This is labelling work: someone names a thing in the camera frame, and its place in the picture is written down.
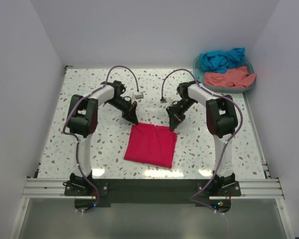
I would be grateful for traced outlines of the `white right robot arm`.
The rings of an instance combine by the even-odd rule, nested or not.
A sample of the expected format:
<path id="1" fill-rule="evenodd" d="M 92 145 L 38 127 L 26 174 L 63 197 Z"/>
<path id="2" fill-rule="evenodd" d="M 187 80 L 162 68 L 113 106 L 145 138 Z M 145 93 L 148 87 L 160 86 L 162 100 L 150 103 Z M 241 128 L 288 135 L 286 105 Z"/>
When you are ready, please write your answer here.
<path id="1" fill-rule="evenodd" d="M 215 94 L 195 81 L 180 83 L 177 92 L 181 99 L 170 102 L 166 108 L 169 130 L 175 130 L 185 120 L 185 113 L 193 104 L 205 107 L 206 125 L 213 136 L 215 147 L 212 190 L 216 195 L 222 196 L 236 181 L 232 166 L 231 142 L 238 126 L 234 101 L 230 95 Z"/>

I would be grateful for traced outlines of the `magenta red t shirt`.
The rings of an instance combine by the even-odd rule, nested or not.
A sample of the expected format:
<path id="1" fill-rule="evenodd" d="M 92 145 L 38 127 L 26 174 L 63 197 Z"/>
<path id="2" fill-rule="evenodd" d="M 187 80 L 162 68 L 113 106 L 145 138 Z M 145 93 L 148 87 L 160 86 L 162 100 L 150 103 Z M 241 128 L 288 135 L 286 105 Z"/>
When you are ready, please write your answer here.
<path id="1" fill-rule="evenodd" d="M 124 160 L 171 169 L 176 141 L 177 134 L 167 126 L 133 125 Z"/>

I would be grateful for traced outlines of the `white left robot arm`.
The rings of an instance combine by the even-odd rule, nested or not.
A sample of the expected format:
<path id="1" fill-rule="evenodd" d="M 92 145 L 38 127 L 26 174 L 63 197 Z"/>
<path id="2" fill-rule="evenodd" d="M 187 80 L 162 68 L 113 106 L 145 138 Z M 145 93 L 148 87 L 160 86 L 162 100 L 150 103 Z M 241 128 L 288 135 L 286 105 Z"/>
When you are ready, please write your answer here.
<path id="1" fill-rule="evenodd" d="M 109 104 L 122 113 L 122 118 L 132 124 L 138 124 L 136 109 L 138 103 L 135 97 L 123 97 L 126 91 L 120 81 L 112 83 L 102 82 L 100 88 L 87 96 L 73 95 L 70 101 L 65 128 L 76 139 L 74 171 L 70 175 L 70 182 L 75 185 L 81 195 L 89 195 L 95 186 L 92 183 L 92 166 L 90 150 L 92 136 L 98 125 L 98 108 Z"/>

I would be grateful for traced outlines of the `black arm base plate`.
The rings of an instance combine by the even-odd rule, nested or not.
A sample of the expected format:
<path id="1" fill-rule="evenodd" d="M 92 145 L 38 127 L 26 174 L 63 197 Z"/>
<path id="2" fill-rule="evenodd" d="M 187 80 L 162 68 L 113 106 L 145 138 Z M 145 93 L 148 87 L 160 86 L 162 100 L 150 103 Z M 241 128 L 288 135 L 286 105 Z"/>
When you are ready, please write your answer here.
<path id="1" fill-rule="evenodd" d="M 227 187 L 207 179 L 93 179 L 91 183 L 73 175 L 63 182 L 64 195 L 75 197 L 76 209 L 110 207 L 113 204 L 189 204 L 230 209 L 230 200 L 242 195 L 239 182 Z"/>

